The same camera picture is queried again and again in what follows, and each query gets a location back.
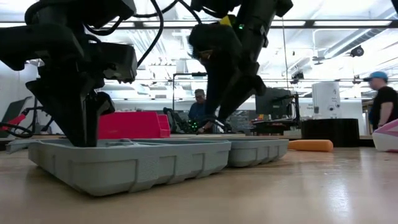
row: red container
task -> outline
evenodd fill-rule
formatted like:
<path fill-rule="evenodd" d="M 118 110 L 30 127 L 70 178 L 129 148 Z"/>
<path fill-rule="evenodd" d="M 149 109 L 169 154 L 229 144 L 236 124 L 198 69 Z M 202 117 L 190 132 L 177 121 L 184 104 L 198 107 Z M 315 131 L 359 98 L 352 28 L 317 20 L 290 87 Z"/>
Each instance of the red container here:
<path fill-rule="evenodd" d="M 98 139 L 169 138 L 167 115 L 156 112 L 115 112 L 101 116 Z"/>

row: ceiling light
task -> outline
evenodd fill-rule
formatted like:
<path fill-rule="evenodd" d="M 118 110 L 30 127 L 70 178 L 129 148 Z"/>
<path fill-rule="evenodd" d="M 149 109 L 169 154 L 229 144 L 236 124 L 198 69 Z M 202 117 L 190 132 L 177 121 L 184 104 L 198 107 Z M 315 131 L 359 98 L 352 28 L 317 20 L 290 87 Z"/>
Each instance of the ceiling light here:
<path fill-rule="evenodd" d="M 271 27 L 304 26 L 305 21 L 272 21 Z"/>
<path fill-rule="evenodd" d="M 25 26 L 24 22 L 3 22 L 0 23 L 0 28 L 8 28 L 8 27 L 16 27 L 16 26 Z"/>
<path fill-rule="evenodd" d="M 316 21 L 314 26 L 388 26 L 392 21 Z"/>
<path fill-rule="evenodd" d="M 202 21 L 203 24 L 211 24 L 214 23 L 215 21 Z M 164 27 L 194 27 L 198 24 L 196 21 L 167 21 L 164 22 Z M 143 25 L 145 27 L 159 27 L 160 22 L 159 21 L 147 21 L 144 22 Z"/>
<path fill-rule="evenodd" d="M 106 24 L 104 26 L 104 28 L 112 28 L 112 26 L 114 24 L 115 24 L 115 22 L 110 22 L 110 23 Z M 128 22 L 126 21 L 126 22 L 120 23 L 120 25 L 118 27 L 120 27 L 120 28 L 123 28 L 123 27 L 135 27 L 135 24 L 134 24 L 133 21 L 128 21 Z"/>

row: desk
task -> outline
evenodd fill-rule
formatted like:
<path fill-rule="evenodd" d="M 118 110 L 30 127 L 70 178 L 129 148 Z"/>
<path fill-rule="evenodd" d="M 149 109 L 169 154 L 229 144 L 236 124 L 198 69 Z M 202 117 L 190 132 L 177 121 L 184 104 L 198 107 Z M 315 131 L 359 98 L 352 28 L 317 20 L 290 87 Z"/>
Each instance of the desk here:
<path fill-rule="evenodd" d="M 374 149 L 290 151 L 265 166 L 90 198 L 37 168 L 26 152 L 0 152 L 0 223 L 391 224 L 398 223 L 397 169 L 398 154 Z"/>
<path fill-rule="evenodd" d="M 34 139 L 62 138 L 63 136 L 35 136 Z M 262 138 L 299 140 L 301 136 L 245 136 L 244 134 L 172 134 L 171 138 Z M 360 145 L 374 147 L 372 136 L 360 136 Z M 6 144 L 15 139 L 0 138 L 0 151 L 6 150 Z"/>

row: man in blue cap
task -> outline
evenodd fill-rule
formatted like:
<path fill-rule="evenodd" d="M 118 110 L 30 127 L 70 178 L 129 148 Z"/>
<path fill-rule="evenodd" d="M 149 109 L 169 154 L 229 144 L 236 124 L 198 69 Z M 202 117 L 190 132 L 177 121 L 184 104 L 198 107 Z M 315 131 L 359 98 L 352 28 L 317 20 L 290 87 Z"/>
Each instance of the man in blue cap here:
<path fill-rule="evenodd" d="M 369 77 L 364 78 L 364 81 L 369 82 L 369 86 L 377 91 L 369 113 L 373 130 L 398 119 L 398 93 L 387 86 L 387 74 L 385 72 L 373 72 Z"/>

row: black t-shirt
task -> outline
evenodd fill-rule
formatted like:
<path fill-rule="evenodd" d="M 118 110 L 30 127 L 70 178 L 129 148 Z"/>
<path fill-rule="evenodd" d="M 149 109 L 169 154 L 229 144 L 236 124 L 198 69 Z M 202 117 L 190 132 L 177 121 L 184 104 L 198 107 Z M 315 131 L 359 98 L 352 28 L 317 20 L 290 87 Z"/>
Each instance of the black t-shirt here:
<path fill-rule="evenodd" d="M 391 87 L 382 87 L 377 92 L 370 114 L 370 121 L 372 122 L 374 129 L 377 129 L 379 125 L 381 105 L 388 102 L 393 103 L 394 107 L 387 122 L 398 119 L 398 93 Z"/>

